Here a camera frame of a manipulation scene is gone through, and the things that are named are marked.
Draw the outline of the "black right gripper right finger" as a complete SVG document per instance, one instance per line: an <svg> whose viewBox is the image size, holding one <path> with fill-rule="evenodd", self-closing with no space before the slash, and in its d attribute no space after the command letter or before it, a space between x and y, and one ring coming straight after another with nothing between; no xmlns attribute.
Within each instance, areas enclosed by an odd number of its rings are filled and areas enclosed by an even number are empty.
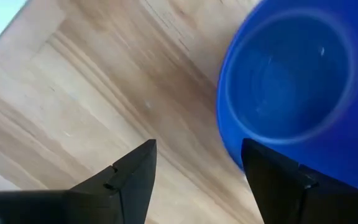
<svg viewBox="0 0 358 224"><path fill-rule="evenodd" d="M252 139L242 163L265 224L358 224L358 189Z"/></svg>

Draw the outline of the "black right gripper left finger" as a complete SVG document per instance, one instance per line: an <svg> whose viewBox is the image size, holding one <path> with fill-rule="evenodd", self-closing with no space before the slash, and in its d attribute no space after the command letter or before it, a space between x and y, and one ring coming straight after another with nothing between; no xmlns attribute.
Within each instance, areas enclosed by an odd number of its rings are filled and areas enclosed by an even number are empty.
<svg viewBox="0 0 358 224"><path fill-rule="evenodd" d="M149 139L65 195L68 224L144 224L154 187L157 142Z"/></svg>

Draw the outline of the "blue mini bowl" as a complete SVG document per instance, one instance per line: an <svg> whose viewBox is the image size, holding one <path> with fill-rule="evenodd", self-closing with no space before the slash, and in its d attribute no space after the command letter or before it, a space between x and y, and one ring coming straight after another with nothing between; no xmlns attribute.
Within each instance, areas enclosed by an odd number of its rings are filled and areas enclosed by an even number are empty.
<svg viewBox="0 0 358 224"><path fill-rule="evenodd" d="M358 0L262 0L219 74L224 146L251 138L358 188Z"/></svg>

